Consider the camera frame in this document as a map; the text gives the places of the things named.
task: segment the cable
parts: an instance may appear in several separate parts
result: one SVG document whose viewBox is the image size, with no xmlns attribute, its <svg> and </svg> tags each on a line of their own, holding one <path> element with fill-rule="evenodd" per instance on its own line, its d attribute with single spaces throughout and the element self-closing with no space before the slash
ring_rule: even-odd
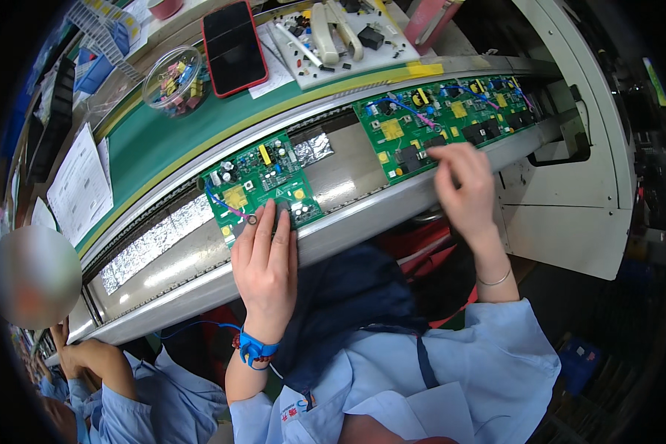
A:
<svg viewBox="0 0 666 444">
<path fill-rule="evenodd" d="M 521 87 L 519 87 L 517 84 L 511 82 L 510 80 L 502 79 L 501 82 L 505 82 L 507 84 L 510 84 L 513 88 L 515 88 L 518 91 L 518 93 L 523 97 L 525 103 L 528 105 L 528 109 L 529 110 L 533 109 L 533 105 L 531 104 L 531 101 L 528 100 L 528 98 L 525 96 Z"/>
<path fill-rule="evenodd" d="M 196 321 L 196 322 L 194 322 L 194 323 L 192 323 L 192 324 L 187 324 L 186 326 L 184 326 L 183 328 L 181 328 L 181 329 L 178 330 L 177 332 L 172 333 L 172 334 L 169 334 L 168 336 L 160 336 L 158 333 L 153 333 L 153 336 L 155 336 L 155 337 L 158 338 L 159 340 L 169 339 L 169 338 L 175 336 L 176 334 L 182 332 L 183 330 L 185 330 L 185 329 L 188 328 L 188 327 L 192 327 L 192 326 L 195 325 L 195 324 L 202 324 L 202 323 L 217 324 L 217 325 L 219 325 L 220 327 L 236 328 L 238 331 L 240 331 L 240 332 L 242 331 L 241 327 L 238 326 L 238 325 L 235 325 L 235 324 L 216 323 L 216 322 L 214 322 L 213 320 L 198 320 L 198 321 Z"/>
<path fill-rule="evenodd" d="M 417 117 L 419 117 L 421 121 L 423 121 L 426 125 L 429 125 L 429 128 L 433 129 L 433 130 L 434 130 L 435 132 L 437 132 L 437 133 L 438 133 L 438 132 L 441 132 L 441 130 L 442 130 L 442 126 L 439 125 L 438 123 L 435 123 L 435 122 L 433 122 L 433 121 L 427 119 L 427 118 L 424 117 L 421 113 L 418 113 L 417 111 L 413 110 L 412 108 L 409 108 L 409 107 L 408 107 L 407 105 L 405 105 L 404 103 L 402 103 L 402 102 L 398 102 L 397 100 L 391 99 L 390 97 L 383 97 L 382 99 L 376 100 L 375 102 L 372 102 L 372 103 L 370 103 L 370 104 L 365 105 L 365 108 L 367 108 L 367 107 L 371 107 L 371 106 L 373 106 L 373 105 L 377 105 L 378 103 L 381 103 L 381 102 L 392 102 L 392 103 L 394 103 L 395 105 L 397 105 L 398 107 L 402 107 L 402 108 L 404 108 L 405 110 L 408 110 L 408 111 L 411 112 L 412 114 L 415 114 Z"/>
<path fill-rule="evenodd" d="M 226 203 L 222 202 L 222 200 L 220 200 L 218 198 L 215 198 L 214 195 L 212 194 L 212 191 L 209 190 L 209 186 L 207 185 L 207 182 L 205 182 L 205 184 L 204 184 L 204 192 L 206 192 L 207 195 L 209 196 L 209 198 L 212 199 L 212 201 L 215 202 L 216 204 L 220 204 L 223 207 L 225 207 L 226 209 L 228 209 L 229 211 L 231 211 L 233 214 L 238 215 L 240 218 L 244 218 L 247 221 L 247 223 L 249 223 L 251 225 L 256 224 L 256 215 L 246 215 L 246 214 L 242 213 L 241 211 L 239 211 L 238 209 L 230 207 Z"/>
<path fill-rule="evenodd" d="M 458 90 L 466 91 L 466 92 L 469 93 L 469 94 L 473 94 L 474 96 L 480 98 L 480 99 L 483 100 L 484 102 L 487 102 L 487 103 L 488 103 L 489 105 L 491 105 L 496 111 L 499 110 L 498 105 L 495 104 L 494 102 L 488 100 L 488 97 L 486 97 L 486 96 L 482 96 L 482 95 L 480 95 L 480 94 L 477 94 L 477 93 L 471 91 L 471 90 L 468 89 L 468 88 L 464 88 L 464 87 L 458 86 L 458 85 L 456 85 L 456 84 L 450 84 L 450 85 L 448 85 L 448 86 L 443 87 L 442 89 L 443 89 L 443 90 L 448 90 L 449 88 L 456 88 L 456 89 L 458 89 Z"/>
</svg>

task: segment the worker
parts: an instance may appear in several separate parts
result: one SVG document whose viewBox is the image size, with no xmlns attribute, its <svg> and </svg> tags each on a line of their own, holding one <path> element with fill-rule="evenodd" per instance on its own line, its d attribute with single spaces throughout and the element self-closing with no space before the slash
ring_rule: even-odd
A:
<svg viewBox="0 0 666 444">
<path fill-rule="evenodd" d="M 69 386 L 67 386 L 62 375 L 58 371 L 53 371 L 47 368 L 47 366 L 44 365 L 44 361 L 39 352 L 34 360 L 39 369 L 37 373 L 39 377 L 37 386 L 39 387 L 41 395 L 54 398 L 59 402 L 65 402 L 69 398 Z"/>
<path fill-rule="evenodd" d="M 366 244 L 297 273 L 290 219 L 281 213 L 272 238 L 269 201 L 231 251 L 246 306 L 225 381 L 236 443 L 523 443 L 535 430 L 560 364 L 519 299 L 488 159 L 470 144 L 427 152 L 474 254 L 466 328 L 429 330 L 396 262 Z M 269 365 L 283 378 L 273 403 Z"/>
<path fill-rule="evenodd" d="M 201 369 L 176 363 L 178 354 L 187 351 L 187 343 L 169 347 L 163 341 L 155 363 L 149 364 L 94 339 L 67 345 L 68 318 L 50 331 L 67 376 L 71 406 L 48 397 L 41 401 L 67 443 L 205 444 L 215 433 L 226 398 L 219 386 L 203 377 Z M 185 338 L 178 334 L 174 339 Z M 199 339 L 189 344 L 202 345 Z M 197 357 L 207 362 L 204 351 L 189 353 L 191 361 Z M 85 369 L 101 379 L 96 393 L 81 379 Z"/>
</svg>

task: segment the yellow tape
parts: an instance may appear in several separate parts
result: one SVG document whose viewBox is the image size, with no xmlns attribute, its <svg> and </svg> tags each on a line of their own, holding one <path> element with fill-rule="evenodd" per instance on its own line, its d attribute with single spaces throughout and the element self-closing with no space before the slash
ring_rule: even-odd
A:
<svg viewBox="0 0 666 444">
<path fill-rule="evenodd" d="M 213 135 L 213 137 L 208 138 L 202 142 L 197 147 L 194 147 L 190 151 L 181 155 L 178 160 L 173 162 L 164 168 L 160 173 L 156 174 L 151 180 L 146 182 L 142 187 L 138 189 L 133 195 L 126 199 L 126 201 L 114 210 L 108 218 L 98 226 L 97 231 L 89 237 L 89 239 L 84 243 L 84 246 L 81 247 L 79 251 L 79 258 L 84 257 L 92 245 L 97 241 L 97 239 L 106 232 L 107 228 L 112 226 L 115 221 L 124 214 L 124 212 L 135 204 L 138 199 L 140 199 L 146 192 L 150 191 L 163 179 L 167 178 L 169 175 L 177 171 L 187 162 L 190 162 L 196 156 L 204 153 L 204 151 L 210 149 L 214 145 L 217 145 L 219 142 L 223 141 L 226 138 L 233 136 L 234 134 L 239 133 L 243 129 L 249 128 L 254 124 L 257 124 L 261 121 L 264 121 L 276 114 L 280 114 L 284 111 L 291 110 L 292 108 L 298 107 L 302 104 L 312 102 L 314 100 L 321 99 L 323 97 L 328 97 L 333 94 L 341 93 L 347 90 L 353 90 L 354 88 L 360 88 L 368 86 L 370 84 L 390 84 L 390 83 L 399 83 L 404 80 L 411 80 L 419 77 L 428 77 L 431 75 L 440 75 L 444 73 L 444 68 L 440 63 L 433 65 L 412 65 L 399 67 L 392 70 L 381 71 L 380 73 L 372 73 L 367 75 L 361 75 L 358 77 L 352 77 L 350 79 L 342 80 L 340 82 L 329 84 L 324 87 L 317 88 L 309 92 L 304 92 L 295 97 L 285 100 L 267 110 L 260 111 L 249 118 L 240 121 L 238 124 L 231 126 L 228 129 L 220 131 L 219 133 Z M 122 120 L 129 112 L 131 112 L 136 106 L 138 106 L 142 101 L 140 91 L 137 91 L 125 102 L 125 106 L 116 111 L 113 117 L 100 128 L 95 134 L 94 140 L 98 143 L 102 138 L 108 136 L 115 126 Z"/>
</svg>

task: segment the blue storage bin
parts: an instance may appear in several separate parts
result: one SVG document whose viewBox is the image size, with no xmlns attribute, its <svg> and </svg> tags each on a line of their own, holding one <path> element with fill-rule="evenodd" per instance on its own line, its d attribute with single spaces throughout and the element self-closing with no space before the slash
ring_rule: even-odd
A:
<svg viewBox="0 0 666 444">
<path fill-rule="evenodd" d="M 565 390 L 579 395 L 595 371 L 601 351 L 578 337 L 571 337 L 558 352 L 562 369 L 560 376 L 565 378 Z"/>
<path fill-rule="evenodd" d="M 116 23 L 114 27 L 113 37 L 118 49 L 124 54 L 128 54 L 128 31 L 125 26 Z M 89 61 L 91 51 L 81 48 L 79 49 L 79 65 Z M 97 91 L 98 87 L 104 83 L 114 66 L 108 62 L 107 57 L 101 54 L 94 60 L 94 63 L 89 67 L 89 70 L 81 76 L 74 84 L 74 91 L 84 91 L 88 94 L 93 94 Z"/>
</svg>

